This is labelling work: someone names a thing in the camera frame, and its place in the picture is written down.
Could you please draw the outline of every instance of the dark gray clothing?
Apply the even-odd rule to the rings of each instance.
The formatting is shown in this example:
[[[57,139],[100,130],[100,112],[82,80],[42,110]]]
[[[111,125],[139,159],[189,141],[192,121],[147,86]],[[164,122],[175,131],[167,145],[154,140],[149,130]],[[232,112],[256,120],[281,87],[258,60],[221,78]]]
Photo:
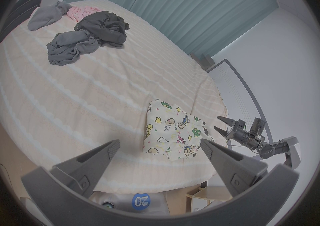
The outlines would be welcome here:
[[[71,64],[77,61],[80,55],[92,53],[99,46],[98,39],[87,30],[58,33],[47,44],[48,60],[50,64],[59,66]]]
[[[110,44],[121,47],[126,41],[125,30],[129,30],[129,24],[124,19],[108,11],[96,12],[84,17],[74,30],[85,29],[101,41],[101,45]]]
[[[38,8],[28,22],[28,29],[35,31],[43,26],[53,24],[68,12],[72,6],[65,1],[58,1],[57,4]]]

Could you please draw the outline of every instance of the cartoon character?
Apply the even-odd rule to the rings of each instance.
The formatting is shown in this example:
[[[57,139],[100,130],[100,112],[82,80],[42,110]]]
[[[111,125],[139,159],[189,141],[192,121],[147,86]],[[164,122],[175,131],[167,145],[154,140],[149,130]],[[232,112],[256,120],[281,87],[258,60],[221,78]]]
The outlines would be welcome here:
[[[204,129],[205,134],[206,134],[207,136],[209,136],[208,130],[207,130],[206,128],[204,128],[204,127],[203,127],[203,129]]]
[[[181,138],[181,136],[178,136],[177,143],[185,144],[186,143],[186,138]]]
[[[192,129],[192,132],[194,133],[194,137],[199,137],[201,135],[201,131],[198,128]]]
[[[156,148],[150,148],[147,153],[159,153]]]
[[[174,119],[170,118],[165,122],[166,125],[173,125],[174,124]]]
[[[186,126],[186,123],[178,123],[178,127],[180,129],[183,129]]]
[[[161,118],[156,117],[154,122],[161,123]]]
[[[195,153],[195,145],[191,145],[191,146],[183,146],[184,148],[184,154],[188,157],[190,154]]]
[[[189,120],[189,118],[188,118],[187,115],[186,115],[186,116],[184,117],[184,119],[182,120],[182,123],[190,123],[190,120]]]
[[[169,141],[168,140],[166,140],[166,139],[164,139],[163,137],[160,137],[159,139],[158,139],[158,143],[168,143]]]
[[[151,125],[151,124],[146,126],[146,135],[145,135],[144,139],[146,139],[150,135],[152,128],[153,128],[153,125]]]
[[[164,130],[165,130],[165,131],[167,131],[167,130],[169,131],[169,130],[170,130],[170,127],[171,127],[171,125],[165,125],[165,129],[164,129]]]
[[[166,102],[161,102],[161,104],[164,106],[164,107],[167,107],[169,109],[172,109],[171,105],[166,103]]]

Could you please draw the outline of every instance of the mattress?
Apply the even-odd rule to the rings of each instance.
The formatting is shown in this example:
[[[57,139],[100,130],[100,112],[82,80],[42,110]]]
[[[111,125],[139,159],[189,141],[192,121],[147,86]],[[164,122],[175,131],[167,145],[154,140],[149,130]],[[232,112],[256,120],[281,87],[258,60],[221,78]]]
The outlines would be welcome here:
[[[123,47],[105,46],[74,64],[49,64],[46,44],[75,22],[63,16],[36,31],[28,20],[0,44],[0,119],[26,156],[50,169],[108,141],[121,148],[95,190],[108,193],[162,192],[193,186],[216,173],[200,149],[193,159],[169,161],[142,153],[146,115],[152,99],[181,105],[206,122],[214,141],[226,146],[214,126],[227,109],[210,76],[161,32],[107,0],[94,6],[130,24]]]

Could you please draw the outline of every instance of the pink clothing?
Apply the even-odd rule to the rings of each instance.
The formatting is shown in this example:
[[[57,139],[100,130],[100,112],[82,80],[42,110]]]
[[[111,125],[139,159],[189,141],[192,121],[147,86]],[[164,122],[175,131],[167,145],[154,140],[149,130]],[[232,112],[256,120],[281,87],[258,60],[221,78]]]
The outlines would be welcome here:
[[[92,15],[95,12],[101,12],[99,8],[92,8],[89,6],[85,7],[72,7],[67,12],[67,15],[77,23],[80,22],[84,17]]]

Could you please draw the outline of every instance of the yellow star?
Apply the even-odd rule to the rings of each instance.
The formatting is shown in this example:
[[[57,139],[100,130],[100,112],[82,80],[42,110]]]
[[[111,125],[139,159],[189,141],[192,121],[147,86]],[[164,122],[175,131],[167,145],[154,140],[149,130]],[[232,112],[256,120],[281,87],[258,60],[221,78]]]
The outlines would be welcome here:
[[[155,119],[156,119],[155,122],[161,123],[161,118],[156,117]]]

